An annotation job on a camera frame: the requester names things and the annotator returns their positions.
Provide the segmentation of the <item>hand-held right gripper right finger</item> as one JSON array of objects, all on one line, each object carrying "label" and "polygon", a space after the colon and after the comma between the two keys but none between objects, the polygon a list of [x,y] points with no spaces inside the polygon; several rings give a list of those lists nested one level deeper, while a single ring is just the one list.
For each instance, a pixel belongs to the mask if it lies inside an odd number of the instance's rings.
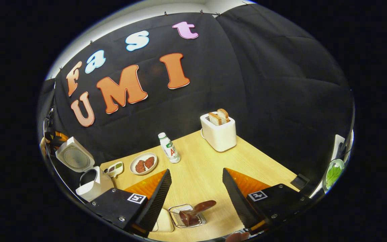
[{"label": "hand-held right gripper right finger", "polygon": [[285,184],[270,186],[227,167],[223,169],[222,181],[251,235],[280,227],[311,203],[308,196]]}]

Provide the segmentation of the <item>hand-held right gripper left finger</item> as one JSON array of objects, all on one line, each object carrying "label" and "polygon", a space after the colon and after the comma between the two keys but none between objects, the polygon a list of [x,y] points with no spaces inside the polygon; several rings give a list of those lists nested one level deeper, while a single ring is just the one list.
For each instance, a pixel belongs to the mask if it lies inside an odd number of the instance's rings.
[{"label": "hand-held right gripper left finger", "polygon": [[89,209],[119,229],[148,237],[171,184],[171,173],[166,169],[124,190],[106,191],[89,203]]}]

